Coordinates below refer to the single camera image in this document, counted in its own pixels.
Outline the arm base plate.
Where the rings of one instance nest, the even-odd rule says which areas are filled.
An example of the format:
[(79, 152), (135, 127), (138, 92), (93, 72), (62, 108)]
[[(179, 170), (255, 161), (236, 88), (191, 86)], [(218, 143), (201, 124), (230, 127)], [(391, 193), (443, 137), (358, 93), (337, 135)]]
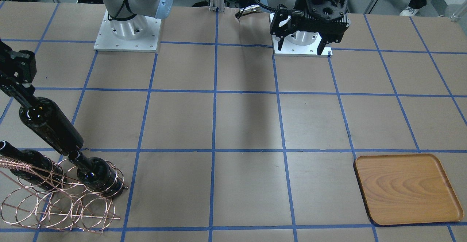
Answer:
[[(276, 56), (319, 56), (317, 54), (317, 46), (320, 43), (321, 37), (318, 32), (306, 31), (305, 27), (299, 26), (298, 31), (285, 37), (282, 49), (277, 49), (277, 37), (271, 35), (273, 51)], [(326, 45), (322, 52), (323, 57), (332, 55), (332, 49)]]
[(158, 52), (162, 19), (137, 15), (128, 21), (108, 19), (105, 12), (95, 51)]

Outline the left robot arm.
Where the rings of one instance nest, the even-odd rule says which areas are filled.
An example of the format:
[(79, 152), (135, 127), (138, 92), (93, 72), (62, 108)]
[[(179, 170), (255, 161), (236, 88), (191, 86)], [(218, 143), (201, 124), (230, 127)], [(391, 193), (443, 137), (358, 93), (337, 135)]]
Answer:
[(348, 0), (260, 0), (270, 12), (275, 55), (332, 56), (351, 22)]

